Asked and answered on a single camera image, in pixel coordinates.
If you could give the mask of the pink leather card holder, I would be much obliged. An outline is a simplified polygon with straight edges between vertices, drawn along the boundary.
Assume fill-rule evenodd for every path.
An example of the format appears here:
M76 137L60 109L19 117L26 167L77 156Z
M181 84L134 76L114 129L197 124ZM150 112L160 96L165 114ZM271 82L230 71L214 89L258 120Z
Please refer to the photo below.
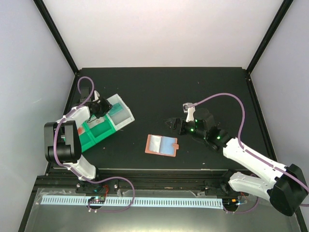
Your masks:
M176 157L179 144L177 138L149 134L145 147L146 154Z

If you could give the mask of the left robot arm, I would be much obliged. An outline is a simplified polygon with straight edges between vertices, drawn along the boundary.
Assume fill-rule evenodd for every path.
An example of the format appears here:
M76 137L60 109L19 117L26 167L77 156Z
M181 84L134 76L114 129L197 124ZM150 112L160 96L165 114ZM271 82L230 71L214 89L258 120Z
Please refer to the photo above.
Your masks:
M78 129L91 117L105 116L111 109L110 102L96 90L82 88L80 104L72 107L61 119L44 125L44 152L48 162L54 162L72 171L93 193L103 189L104 182L98 178L97 169L82 155Z

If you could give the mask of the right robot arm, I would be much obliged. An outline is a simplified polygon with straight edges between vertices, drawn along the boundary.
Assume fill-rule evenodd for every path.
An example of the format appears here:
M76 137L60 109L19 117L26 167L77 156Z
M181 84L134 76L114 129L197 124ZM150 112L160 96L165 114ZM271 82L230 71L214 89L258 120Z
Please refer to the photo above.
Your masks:
M254 175L229 171L228 178L219 183L225 195L246 192L267 200L280 213L292 216L307 197L309 190L303 172L295 164L286 166L256 152L221 129L207 109L193 113L187 111L187 118L171 118L168 125L179 135L191 135L204 142L206 147L221 153Z

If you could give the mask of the grey card in bin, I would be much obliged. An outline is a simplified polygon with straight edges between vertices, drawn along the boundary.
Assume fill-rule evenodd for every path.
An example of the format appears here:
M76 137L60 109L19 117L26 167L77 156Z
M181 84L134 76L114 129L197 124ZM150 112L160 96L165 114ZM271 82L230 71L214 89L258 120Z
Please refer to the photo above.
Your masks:
M105 117L96 118L95 116L92 116L90 119L86 121L88 127L91 129L105 121Z

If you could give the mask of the red circle card in bin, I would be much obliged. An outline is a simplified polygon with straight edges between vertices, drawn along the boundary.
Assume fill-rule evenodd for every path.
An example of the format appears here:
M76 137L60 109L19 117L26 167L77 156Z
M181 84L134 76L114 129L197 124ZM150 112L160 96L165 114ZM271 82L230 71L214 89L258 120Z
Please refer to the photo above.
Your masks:
M85 132L85 129L83 128L83 127L79 127L78 128L78 134L79 134L79 136L81 135L81 134L83 134Z

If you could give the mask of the white plastic bin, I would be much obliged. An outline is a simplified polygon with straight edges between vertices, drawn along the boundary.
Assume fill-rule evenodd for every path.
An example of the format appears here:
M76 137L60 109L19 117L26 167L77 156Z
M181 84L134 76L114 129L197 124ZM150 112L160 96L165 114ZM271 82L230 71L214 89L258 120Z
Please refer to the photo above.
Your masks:
M124 103L118 94L114 94L107 100L112 105L111 110L107 113L107 118L110 120L116 131L121 130L135 121L130 108Z

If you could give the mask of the green plastic bin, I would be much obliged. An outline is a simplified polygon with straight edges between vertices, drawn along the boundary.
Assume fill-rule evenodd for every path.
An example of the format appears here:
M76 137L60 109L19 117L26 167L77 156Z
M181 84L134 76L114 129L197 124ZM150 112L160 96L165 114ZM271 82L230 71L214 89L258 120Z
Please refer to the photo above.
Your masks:
M88 127L86 121L80 126L85 129L85 132L79 136L82 152L85 152L116 132L107 116L104 117L105 121L103 123L91 129Z

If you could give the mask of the small circuit board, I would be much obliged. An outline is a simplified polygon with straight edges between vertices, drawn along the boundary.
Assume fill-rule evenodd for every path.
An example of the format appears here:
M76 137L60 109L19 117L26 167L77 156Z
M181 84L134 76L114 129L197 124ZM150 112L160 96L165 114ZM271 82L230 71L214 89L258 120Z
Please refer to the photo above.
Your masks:
M103 204L105 203L105 197L104 196L93 196L90 197L88 200L89 204Z

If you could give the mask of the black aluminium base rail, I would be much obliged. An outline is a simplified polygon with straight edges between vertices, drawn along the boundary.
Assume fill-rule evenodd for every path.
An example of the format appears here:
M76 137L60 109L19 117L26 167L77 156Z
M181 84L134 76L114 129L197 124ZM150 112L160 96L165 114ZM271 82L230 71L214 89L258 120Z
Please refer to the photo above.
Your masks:
M76 193L92 195L116 194L127 190L167 190L204 192L208 196L238 196L239 193L228 186L229 178L235 170L101 170L101 184L91 184L79 180L65 169L51 169L38 176L33 191L38 189L72 189Z

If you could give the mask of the right black frame post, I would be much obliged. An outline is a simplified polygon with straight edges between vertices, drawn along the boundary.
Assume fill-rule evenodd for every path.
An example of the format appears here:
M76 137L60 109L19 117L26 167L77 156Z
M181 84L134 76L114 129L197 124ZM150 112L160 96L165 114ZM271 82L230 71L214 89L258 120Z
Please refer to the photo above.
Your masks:
M253 58L251 59L246 73L251 74L256 67L258 61L260 60L262 54L264 53L265 49L267 48L269 42L271 41L272 37L274 36L275 32L277 31L279 25L281 24L282 20L284 19L285 15L287 14L289 8L291 7L293 0L283 0L278 11L276 12L271 24L269 25L265 35L263 36Z

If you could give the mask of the black frame post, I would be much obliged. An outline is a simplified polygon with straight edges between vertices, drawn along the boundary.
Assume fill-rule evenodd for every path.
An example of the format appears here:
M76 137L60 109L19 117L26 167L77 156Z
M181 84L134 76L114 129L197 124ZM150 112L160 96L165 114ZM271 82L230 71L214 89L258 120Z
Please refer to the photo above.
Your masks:
M72 55L69 52L52 16L50 15L45 3L43 0L33 0L34 4L36 5L37 9L39 10L43 20L45 21L47 27L49 28L53 38L55 39L58 47L60 48L62 54L64 55L68 65L70 66L71 70L74 74L79 72L77 65L75 64Z
M276 12L271 24L269 25L265 35L263 36L253 58L251 59L246 73L251 74L256 67L258 61L260 60L262 54L264 53L265 49L267 48L269 42L271 41L272 37L274 36L275 32L277 31L279 25L281 24L282 20L284 19L285 15L287 14L289 8L291 7L293 0L283 0L278 11Z

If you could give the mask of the left black frame post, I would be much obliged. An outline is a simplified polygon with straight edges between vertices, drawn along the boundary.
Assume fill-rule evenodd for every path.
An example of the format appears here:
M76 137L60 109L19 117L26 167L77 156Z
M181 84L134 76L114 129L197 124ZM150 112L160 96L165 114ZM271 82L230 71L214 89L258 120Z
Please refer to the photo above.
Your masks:
M36 5L37 9L39 10L43 20L45 21L47 27L49 28L53 38L55 39L58 47L60 48L62 54L64 55L68 65L70 66L71 70L74 74L79 72L77 65L75 64L72 55L69 52L52 16L50 15L45 3L43 0L33 0L34 4Z

